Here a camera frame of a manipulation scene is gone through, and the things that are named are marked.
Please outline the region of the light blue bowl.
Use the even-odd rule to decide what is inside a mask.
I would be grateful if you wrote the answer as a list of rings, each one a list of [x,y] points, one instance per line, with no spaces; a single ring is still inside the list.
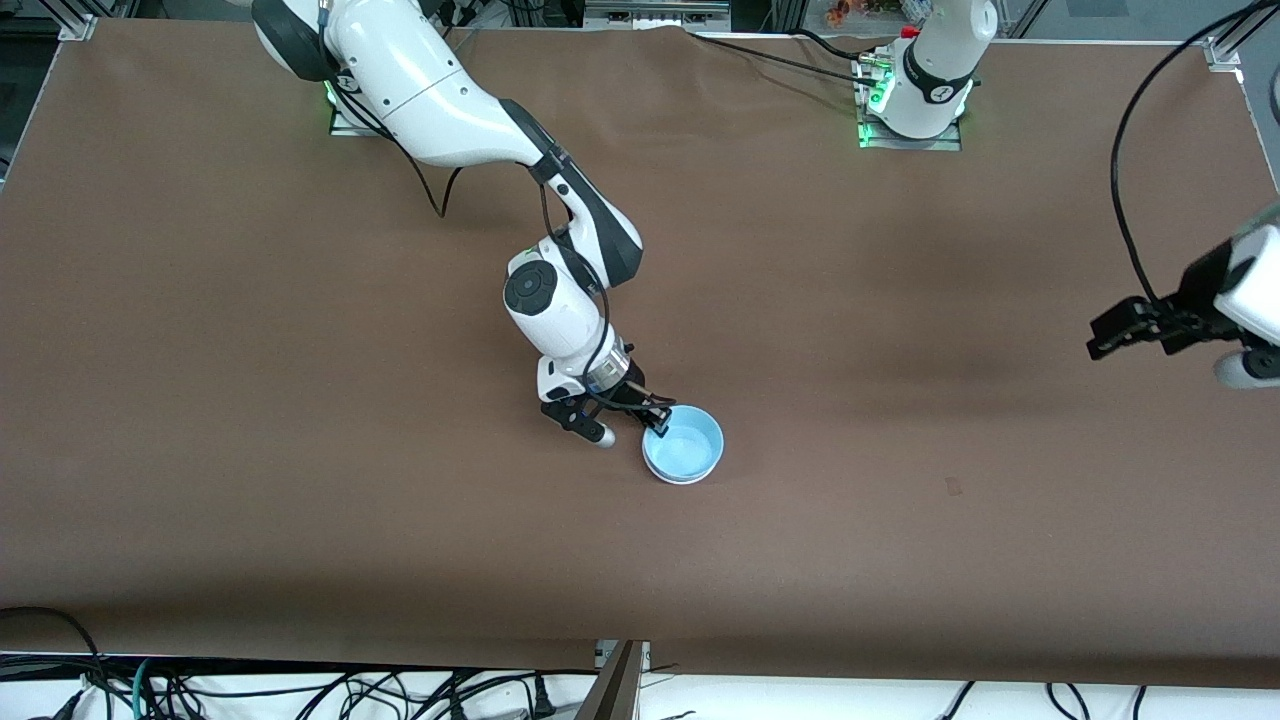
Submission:
[[[681,404],[672,407],[664,437],[644,430],[641,452],[645,464],[663,468],[717,466],[724,452],[724,433],[709,413]]]

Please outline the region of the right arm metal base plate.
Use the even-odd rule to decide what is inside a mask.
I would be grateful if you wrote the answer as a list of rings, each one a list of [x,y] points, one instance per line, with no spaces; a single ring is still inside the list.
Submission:
[[[401,108],[431,86],[410,78],[375,83],[372,88],[367,88],[353,76],[338,74],[325,82],[333,110],[330,131],[333,135],[380,136],[403,141],[408,120]]]

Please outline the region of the metal frame post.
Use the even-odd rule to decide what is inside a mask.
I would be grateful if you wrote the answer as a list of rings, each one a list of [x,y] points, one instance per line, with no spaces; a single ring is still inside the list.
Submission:
[[[637,720],[643,675],[652,669],[648,641],[598,641],[603,662],[573,720]]]

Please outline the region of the brown table cover sheet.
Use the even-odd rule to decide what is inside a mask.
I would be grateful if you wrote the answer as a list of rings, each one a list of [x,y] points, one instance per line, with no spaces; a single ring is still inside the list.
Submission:
[[[539,411],[525,169],[439,219],[252,26],[104,22],[0,192],[0,605],[113,653],[1280,687],[1280,391],[1085,351],[1164,54],[996,44],[911,152],[681,29],[471,37],[643,234],[614,323],[726,434],[673,487]]]

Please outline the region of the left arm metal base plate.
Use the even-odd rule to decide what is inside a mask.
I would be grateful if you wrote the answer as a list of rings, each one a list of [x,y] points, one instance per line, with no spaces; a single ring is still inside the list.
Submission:
[[[864,149],[959,152],[963,149],[959,120],[973,82],[965,79],[957,92],[942,86],[943,102],[931,104],[920,90],[899,76],[897,41],[861,53],[851,61],[859,81],[854,91],[858,108],[858,137]]]

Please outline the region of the aluminium frame rail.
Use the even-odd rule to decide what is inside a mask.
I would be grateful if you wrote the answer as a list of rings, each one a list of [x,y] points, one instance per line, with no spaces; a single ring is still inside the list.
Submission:
[[[584,29],[653,29],[676,26],[691,32],[731,32],[730,0],[584,0]]]

